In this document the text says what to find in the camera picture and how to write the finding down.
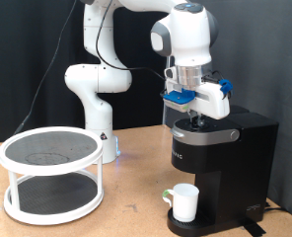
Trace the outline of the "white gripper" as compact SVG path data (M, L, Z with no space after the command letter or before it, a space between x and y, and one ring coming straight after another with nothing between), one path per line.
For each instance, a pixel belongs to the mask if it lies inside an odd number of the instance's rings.
M230 112L228 98L221 91L221 86L214 83L203 83L197 86L195 98L188 106L192 110L188 112L192 126L205 127L205 116L222 119Z

